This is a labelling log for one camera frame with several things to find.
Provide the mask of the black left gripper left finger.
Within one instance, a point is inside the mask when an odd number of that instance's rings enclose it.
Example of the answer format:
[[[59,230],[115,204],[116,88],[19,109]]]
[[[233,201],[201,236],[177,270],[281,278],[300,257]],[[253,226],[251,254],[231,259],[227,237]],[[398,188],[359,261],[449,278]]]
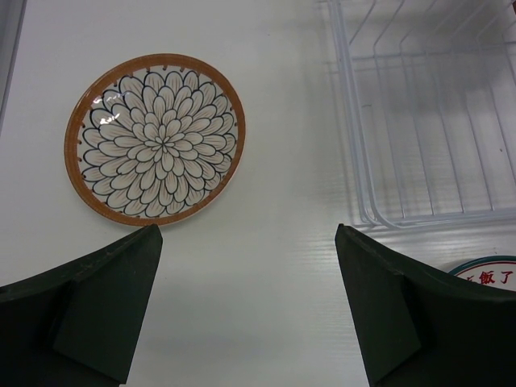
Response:
[[[2,286],[1,384],[125,385],[162,244],[152,224]]]

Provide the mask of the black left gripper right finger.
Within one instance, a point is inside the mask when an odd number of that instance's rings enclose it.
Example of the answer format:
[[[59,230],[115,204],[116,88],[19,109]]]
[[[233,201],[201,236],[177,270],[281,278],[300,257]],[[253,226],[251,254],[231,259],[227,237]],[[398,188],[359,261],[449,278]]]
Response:
[[[515,294],[339,225],[335,246],[371,386],[512,386]]]

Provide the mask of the white plate orange sunburst print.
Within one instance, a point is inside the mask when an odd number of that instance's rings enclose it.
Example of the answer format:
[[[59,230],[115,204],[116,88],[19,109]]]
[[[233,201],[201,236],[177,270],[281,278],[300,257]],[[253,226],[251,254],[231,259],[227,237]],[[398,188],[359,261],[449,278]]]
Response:
[[[451,268],[452,276],[481,285],[515,291],[515,256],[486,256]]]

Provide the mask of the flower pattern brown rim plate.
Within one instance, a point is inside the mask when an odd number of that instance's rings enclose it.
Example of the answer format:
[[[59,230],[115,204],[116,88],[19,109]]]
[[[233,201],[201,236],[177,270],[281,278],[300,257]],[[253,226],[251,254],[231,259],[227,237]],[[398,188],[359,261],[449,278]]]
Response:
[[[130,226],[168,225],[223,192],[245,138],[242,103],[222,73],[191,56],[151,54],[117,65],[83,93],[64,162],[96,213]]]

